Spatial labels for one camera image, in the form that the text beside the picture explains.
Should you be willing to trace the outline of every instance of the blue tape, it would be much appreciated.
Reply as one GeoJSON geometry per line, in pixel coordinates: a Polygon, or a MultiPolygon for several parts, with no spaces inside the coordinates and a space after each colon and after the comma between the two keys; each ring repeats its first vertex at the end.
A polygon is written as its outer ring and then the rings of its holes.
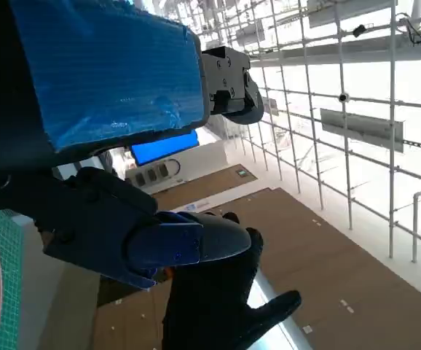
{"type": "Polygon", "coordinates": [[[55,151],[204,118],[187,27],[120,1],[11,4],[55,151]]]}

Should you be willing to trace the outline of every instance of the black glove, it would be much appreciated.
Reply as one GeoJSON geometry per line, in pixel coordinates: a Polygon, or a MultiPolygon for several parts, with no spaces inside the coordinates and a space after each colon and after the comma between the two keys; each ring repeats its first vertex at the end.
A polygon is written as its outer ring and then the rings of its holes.
{"type": "MultiPolygon", "coordinates": [[[[239,223],[234,213],[225,218],[239,223]]],[[[251,248],[239,255],[176,269],[163,320],[163,350],[243,350],[301,304],[297,291],[260,308],[246,302],[259,266],[261,233],[247,228],[251,248]]]]}

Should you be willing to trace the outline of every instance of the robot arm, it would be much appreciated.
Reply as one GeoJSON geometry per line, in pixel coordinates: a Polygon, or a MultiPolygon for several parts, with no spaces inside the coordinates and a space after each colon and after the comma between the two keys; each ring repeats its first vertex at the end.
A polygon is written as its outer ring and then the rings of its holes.
{"type": "Polygon", "coordinates": [[[249,68],[248,56],[201,52],[188,28],[124,2],[0,0],[0,209],[33,218],[46,254],[143,288],[156,268],[246,250],[229,220],[157,212],[98,169],[66,181],[47,169],[186,133],[212,114],[255,123],[263,106],[249,68]]]}

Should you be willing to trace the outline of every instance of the brown floor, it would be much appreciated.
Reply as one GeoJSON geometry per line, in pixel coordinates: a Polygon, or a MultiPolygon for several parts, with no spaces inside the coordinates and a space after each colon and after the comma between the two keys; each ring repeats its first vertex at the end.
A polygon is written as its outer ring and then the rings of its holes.
{"type": "MultiPolygon", "coordinates": [[[[301,292],[294,319],[314,350],[421,349],[421,293],[288,193],[265,189],[213,211],[261,231],[261,269],[276,293],[301,292]]],[[[160,349],[169,289],[99,308],[94,349],[160,349]]]]}
{"type": "Polygon", "coordinates": [[[153,194],[159,210],[173,210],[202,198],[256,180],[244,166],[236,165],[153,194]]]}

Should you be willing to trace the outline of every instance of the green cutting mat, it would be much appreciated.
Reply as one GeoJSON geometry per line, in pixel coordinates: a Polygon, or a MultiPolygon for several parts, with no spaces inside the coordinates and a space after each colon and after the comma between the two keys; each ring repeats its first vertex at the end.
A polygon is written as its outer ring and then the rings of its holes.
{"type": "Polygon", "coordinates": [[[0,265],[4,288],[0,316],[0,350],[17,348],[22,257],[23,231],[0,211],[0,265]]]}

